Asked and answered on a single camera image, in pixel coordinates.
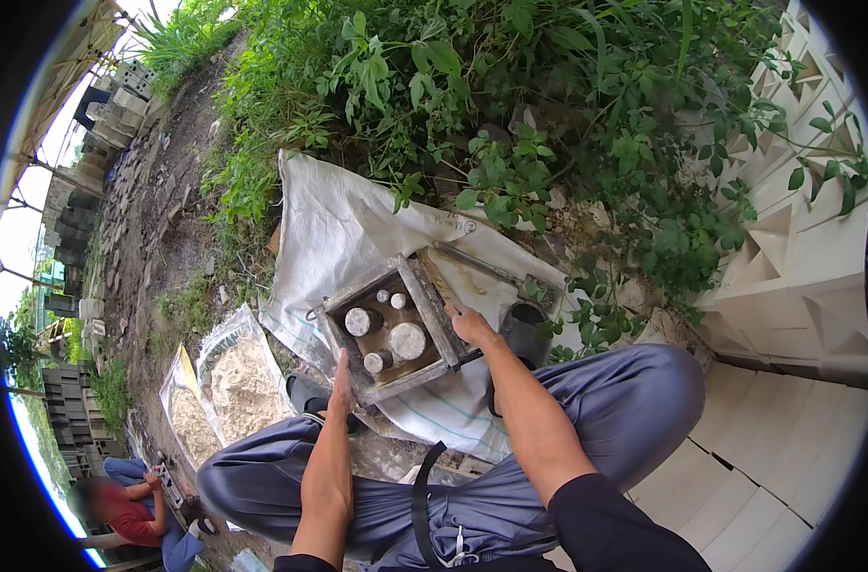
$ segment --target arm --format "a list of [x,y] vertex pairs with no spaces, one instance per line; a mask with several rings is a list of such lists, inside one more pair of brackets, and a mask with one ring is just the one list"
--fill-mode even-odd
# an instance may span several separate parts
[[154,520],[147,521],[151,531],[158,536],[166,534],[166,507],[164,495],[160,493],[160,479],[153,473],[145,473],[145,485],[151,488],[154,494]]
[[300,485],[301,517],[291,555],[313,555],[341,570],[345,532],[353,516],[351,455],[346,418],[351,411],[348,354],[343,349],[335,372],[326,422],[320,430]]
[[131,501],[140,501],[151,494],[151,485],[146,482],[138,485],[129,485],[125,487],[125,494]]
[[517,359],[505,339],[475,310],[451,305],[445,309],[456,333],[485,355],[511,449],[548,508],[558,488],[580,475],[597,472],[596,467],[580,447],[561,405]]

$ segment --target sky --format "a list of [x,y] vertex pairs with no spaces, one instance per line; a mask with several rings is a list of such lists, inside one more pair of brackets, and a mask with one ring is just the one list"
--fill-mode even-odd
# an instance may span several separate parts
[[[150,11],[147,0],[117,0],[119,5],[130,15],[138,17],[141,13]],[[165,19],[170,12],[179,4],[179,0],[154,0],[157,14]],[[126,33],[117,42],[117,48],[128,42],[136,42],[137,39],[131,33]],[[68,164],[72,160],[72,146],[74,142],[81,141],[84,137],[84,128],[74,129],[72,116],[78,108],[78,103],[84,94],[84,90],[91,84],[93,76],[88,74],[79,86],[68,98],[59,115],[52,122],[50,131],[43,139],[41,150],[38,155],[51,165]],[[31,166],[24,172],[18,187],[21,189],[24,199],[39,209],[43,208],[46,201],[46,192],[50,187],[51,173],[40,166]],[[10,268],[21,274],[31,276],[33,274],[33,254],[37,246],[42,215],[30,209],[8,210],[2,215],[0,221],[0,259],[6,268]],[[21,292],[30,283],[23,278],[9,273],[0,274],[0,312],[4,315],[17,308]],[[11,395],[11,409],[17,427],[20,428],[21,439],[33,461],[37,471],[37,477],[43,483],[47,495],[53,506],[59,511],[63,522],[79,538],[87,534],[81,528],[78,519],[69,512],[68,506],[62,500],[52,485],[50,471],[46,463],[39,455],[37,434],[30,426],[28,411],[24,404],[15,395]],[[96,550],[85,550],[90,561],[98,567],[103,567],[103,561]]]

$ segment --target blue pants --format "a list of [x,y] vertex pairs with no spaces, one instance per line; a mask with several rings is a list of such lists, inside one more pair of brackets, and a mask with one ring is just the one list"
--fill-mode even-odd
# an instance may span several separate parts
[[[564,407],[593,465],[620,490],[640,482],[689,434],[704,408],[701,366],[686,351],[642,344],[535,372]],[[320,423],[280,421],[215,453],[199,469],[202,499],[222,517],[290,542],[300,521],[300,481]],[[383,566],[427,567],[411,520],[411,485],[353,479],[346,555]],[[538,555],[558,545],[548,513],[511,455],[460,487],[428,487],[430,541],[444,560],[463,527],[481,560]]]
[[[107,457],[103,460],[103,470],[110,479],[129,487],[144,482],[147,467],[141,459],[125,460]],[[153,496],[148,495],[140,502],[148,507],[151,517],[154,518]],[[205,550],[205,544],[183,530],[173,513],[167,510],[166,534],[160,537],[160,550],[164,555],[166,572],[188,572],[195,562],[196,555]]]

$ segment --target forearm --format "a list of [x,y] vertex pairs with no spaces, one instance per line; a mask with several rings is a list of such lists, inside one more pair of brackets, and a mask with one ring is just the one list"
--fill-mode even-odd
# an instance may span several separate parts
[[575,477],[596,472],[574,425],[558,401],[542,386],[503,337],[494,335],[482,345],[495,383],[517,462],[548,506],[555,491]]
[[164,495],[160,490],[154,491],[154,520],[150,521],[151,530],[158,536],[166,534],[166,507],[164,505]]
[[301,518],[291,554],[322,558],[341,570],[345,533],[351,520],[351,456],[348,412],[330,410],[300,486]]
[[151,494],[151,485],[146,482],[139,485],[130,485],[125,487],[125,494],[131,501],[139,501]]

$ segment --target sawdust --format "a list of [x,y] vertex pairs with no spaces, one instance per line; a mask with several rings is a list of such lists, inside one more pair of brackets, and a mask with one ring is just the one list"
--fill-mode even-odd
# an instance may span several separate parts
[[192,467],[201,467],[211,455],[221,450],[221,442],[205,418],[199,400],[191,391],[174,387],[170,394],[170,420],[179,444],[189,456]]
[[211,369],[211,401],[228,443],[295,415],[279,395],[266,353],[249,336],[240,337],[215,360]]

